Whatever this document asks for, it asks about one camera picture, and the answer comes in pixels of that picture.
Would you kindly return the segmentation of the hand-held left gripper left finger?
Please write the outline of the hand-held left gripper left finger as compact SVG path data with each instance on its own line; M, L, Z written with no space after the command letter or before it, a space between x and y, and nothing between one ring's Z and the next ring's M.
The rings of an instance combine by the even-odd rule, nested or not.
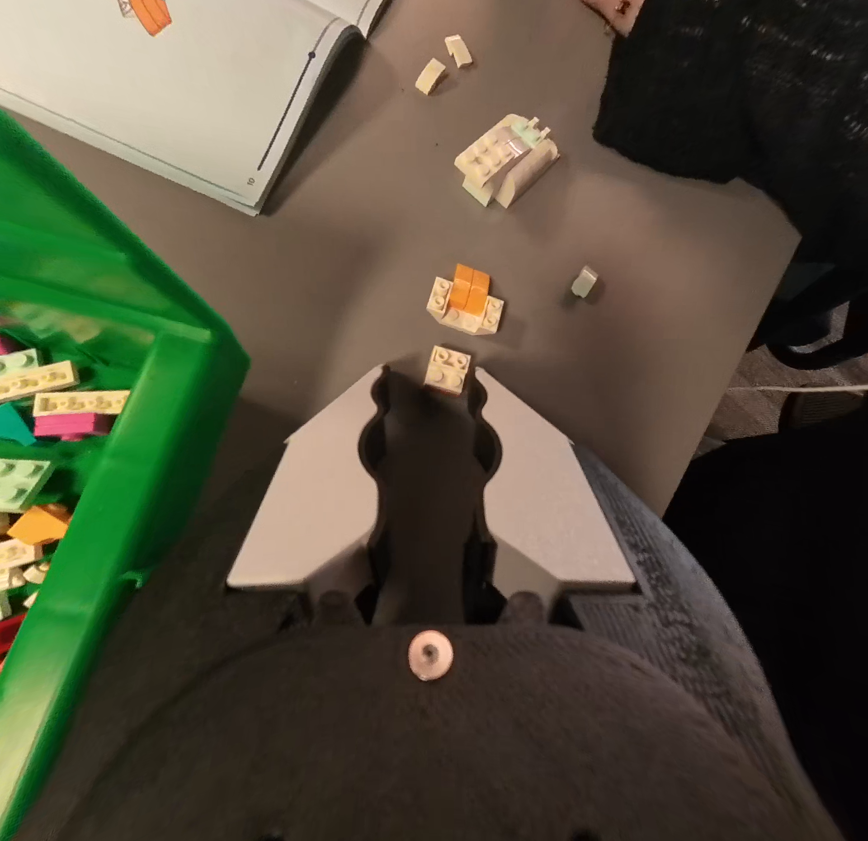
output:
M377 365L293 432L228 571L233 590L330 592L367 624L391 562L385 489L390 369Z

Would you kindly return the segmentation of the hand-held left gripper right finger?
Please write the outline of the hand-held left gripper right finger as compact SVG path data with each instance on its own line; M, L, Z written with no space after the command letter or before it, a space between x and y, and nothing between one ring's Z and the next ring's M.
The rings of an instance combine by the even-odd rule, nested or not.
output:
M546 614L572 594L627 596L638 580L570 438L483 368L469 408L483 484L466 545L466 615L519 593Z

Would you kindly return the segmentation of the green bin holding lego bricks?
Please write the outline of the green bin holding lego bricks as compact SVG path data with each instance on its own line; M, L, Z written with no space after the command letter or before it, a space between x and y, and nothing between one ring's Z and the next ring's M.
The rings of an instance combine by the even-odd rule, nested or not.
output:
M153 337L2 662L12 839L107 631L187 521L249 359L220 315L5 113L1 149L1 307L45 305Z

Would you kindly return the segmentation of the small cream square lego brick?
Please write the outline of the small cream square lego brick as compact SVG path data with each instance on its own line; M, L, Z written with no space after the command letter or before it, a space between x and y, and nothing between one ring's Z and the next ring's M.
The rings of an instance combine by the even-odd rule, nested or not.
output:
M469 354L444 346L434 346L430 352L423 386L458 397L462 394L471 368L472 357Z

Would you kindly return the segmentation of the orange and cream lego assembly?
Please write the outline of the orange and cream lego assembly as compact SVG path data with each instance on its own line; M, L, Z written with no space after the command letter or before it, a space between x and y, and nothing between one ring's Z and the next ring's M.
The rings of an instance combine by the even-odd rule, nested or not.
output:
M468 335L494 335L505 309L491 295L491 277L458 264L451 280L437 277L426 304L427 313L440 325Z

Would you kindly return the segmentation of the pile of mixed lego bricks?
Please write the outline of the pile of mixed lego bricks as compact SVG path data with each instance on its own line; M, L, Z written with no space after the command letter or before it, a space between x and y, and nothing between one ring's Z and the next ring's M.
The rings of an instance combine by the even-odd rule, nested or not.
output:
M45 305L2 301L1 340L5 662L153 337Z

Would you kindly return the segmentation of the person's right forearm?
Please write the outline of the person's right forearm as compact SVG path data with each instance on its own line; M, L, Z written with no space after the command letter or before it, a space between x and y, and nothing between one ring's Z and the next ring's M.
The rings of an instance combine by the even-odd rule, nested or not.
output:
M819 260L865 267L867 0L644 0L593 137L661 173L749 183Z

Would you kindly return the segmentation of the large cream lego assembly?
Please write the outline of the large cream lego assembly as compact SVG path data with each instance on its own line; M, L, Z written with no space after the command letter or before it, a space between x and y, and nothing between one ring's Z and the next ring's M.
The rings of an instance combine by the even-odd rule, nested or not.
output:
M559 159L550 133L537 117L509 113L455 158L462 188L484 207L509 208Z

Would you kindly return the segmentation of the person's black clothed lap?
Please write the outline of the person's black clothed lap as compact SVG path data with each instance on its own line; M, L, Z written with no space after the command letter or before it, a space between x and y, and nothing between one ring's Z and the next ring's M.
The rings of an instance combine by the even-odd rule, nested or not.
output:
M866 407L695 458L664 521L753 645L827 810L866 839Z

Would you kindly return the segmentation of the open instruction booklet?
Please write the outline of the open instruction booklet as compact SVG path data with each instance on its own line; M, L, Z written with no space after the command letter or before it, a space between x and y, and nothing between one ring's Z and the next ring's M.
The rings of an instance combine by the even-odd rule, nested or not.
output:
M1 0L2 108L257 215L388 0Z

